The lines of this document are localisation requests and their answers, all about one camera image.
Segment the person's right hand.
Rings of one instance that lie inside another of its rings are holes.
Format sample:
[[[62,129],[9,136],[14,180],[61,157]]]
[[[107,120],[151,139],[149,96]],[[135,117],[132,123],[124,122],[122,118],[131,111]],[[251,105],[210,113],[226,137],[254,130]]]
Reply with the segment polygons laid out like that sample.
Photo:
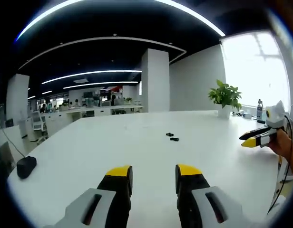
[[[278,129],[276,132],[276,138],[271,139],[268,143],[269,148],[279,156],[284,157],[288,162],[291,158],[291,139],[285,131]]]

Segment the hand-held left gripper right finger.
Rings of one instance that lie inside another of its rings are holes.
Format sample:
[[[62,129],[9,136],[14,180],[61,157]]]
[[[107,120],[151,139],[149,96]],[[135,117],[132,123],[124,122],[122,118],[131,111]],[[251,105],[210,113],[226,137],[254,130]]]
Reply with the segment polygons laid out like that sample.
[[[210,186],[202,172],[177,164],[177,209],[183,228],[245,228],[242,206],[217,186]]]

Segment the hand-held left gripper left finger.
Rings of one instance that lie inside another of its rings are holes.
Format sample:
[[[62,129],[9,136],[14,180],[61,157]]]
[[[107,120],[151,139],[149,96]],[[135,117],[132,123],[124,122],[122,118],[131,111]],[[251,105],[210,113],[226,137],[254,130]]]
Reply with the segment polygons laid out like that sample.
[[[109,170],[96,189],[72,201],[64,217],[47,228],[125,228],[131,210],[133,169],[126,165]]]

